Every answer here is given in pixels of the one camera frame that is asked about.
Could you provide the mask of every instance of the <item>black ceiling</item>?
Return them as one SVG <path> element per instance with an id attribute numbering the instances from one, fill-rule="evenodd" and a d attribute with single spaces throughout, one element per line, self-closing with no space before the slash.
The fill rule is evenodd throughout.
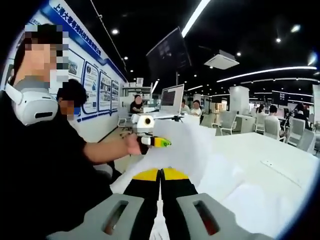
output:
<path id="1" fill-rule="evenodd" d="M 67 0 L 92 35 L 111 59 L 120 66 L 129 81 L 143 77 L 145 85 L 151 84 L 146 53 L 174 28 L 184 28 L 200 0 L 162 1 L 109 1 L 93 0 L 102 15 L 106 29 L 119 30 L 111 38 L 123 61 L 100 23 L 90 0 Z M 185 43 L 192 67 L 180 73 L 179 83 L 185 88 L 198 88 L 189 92 L 209 95 L 223 94 L 230 86 L 241 82 L 273 78 L 312 78 L 320 80 L 315 70 L 288 70 L 240 77 L 224 82 L 216 81 L 240 74 L 281 67 L 307 66 L 308 56 L 320 54 L 319 12 L 315 1 L 304 0 L 211 0 L 199 16 Z M 292 33 L 293 25 L 301 25 Z M 223 50 L 236 56 L 239 65 L 226 70 L 210 69 L 204 63 Z M 312 94 L 314 81 L 277 80 L 244 84 L 254 92 L 278 90 L 290 93 Z M 175 76 L 160 80 L 156 90 L 175 85 Z"/>

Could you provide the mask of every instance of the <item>robotic hand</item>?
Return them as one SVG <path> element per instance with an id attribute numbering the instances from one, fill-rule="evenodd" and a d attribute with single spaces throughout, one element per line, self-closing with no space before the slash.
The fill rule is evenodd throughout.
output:
<path id="1" fill-rule="evenodd" d="M 138 142 L 143 155 L 147 153 L 148 146 L 166 148 L 171 145 L 169 140 L 153 136 L 155 120 L 152 116 L 134 114 L 131 117 L 131 122 L 133 123 L 133 132 L 138 136 Z"/>

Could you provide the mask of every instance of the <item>hand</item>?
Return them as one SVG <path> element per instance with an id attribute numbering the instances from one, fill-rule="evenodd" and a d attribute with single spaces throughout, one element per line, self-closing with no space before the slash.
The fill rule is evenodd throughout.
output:
<path id="1" fill-rule="evenodd" d="M 128 154 L 141 155 L 140 145 L 136 134 L 129 134 L 124 137 L 124 142 L 127 147 Z"/>

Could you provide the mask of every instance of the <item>ceiling vent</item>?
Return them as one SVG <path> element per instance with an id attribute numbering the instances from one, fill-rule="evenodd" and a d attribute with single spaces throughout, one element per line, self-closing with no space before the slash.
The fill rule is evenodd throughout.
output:
<path id="1" fill-rule="evenodd" d="M 238 64 L 239 62 L 236 61 L 234 56 L 225 51 L 219 50 L 219 53 L 207 61 L 204 65 L 225 70 Z"/>

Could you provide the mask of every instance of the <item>floor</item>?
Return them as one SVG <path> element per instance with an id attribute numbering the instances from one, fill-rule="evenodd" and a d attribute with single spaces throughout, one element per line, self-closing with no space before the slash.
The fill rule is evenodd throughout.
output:
<path id="1" fill-rule="evenodd" d="M 212 123 L 213 117 L 214 117 L 213 114 L 209 114 L 209 115 L 205 114 L 201 125 L 208 127 L 208 128 L 211 128 L 211 123 Z M 103 139 L 102 142 L 109 142 L 112 140 L 119 139 L 119 138 L 121 138 L 121 136 L 120 136 L 121 133 L 123 133 L 123 131 L 120 128 L 117 128 L 110 135 L 108 135 L 105 139 Z M 221 136 L 221 132 L 218 129 L 216 131 L 216 136 Z M 318 158 L 320 158 L 320 152 L 318 152 L 316 156 Z M 143 158 L 143 156 L 141 156 L 141 155 L 140 156 L 135 156 L 135 155 L 129 156 L 128 155 L 128 156 L 122 157 L 114 162 L 115 168 L 119 172 L 124 173 L 130 165 L 140 161 L 142 158 Z"/>

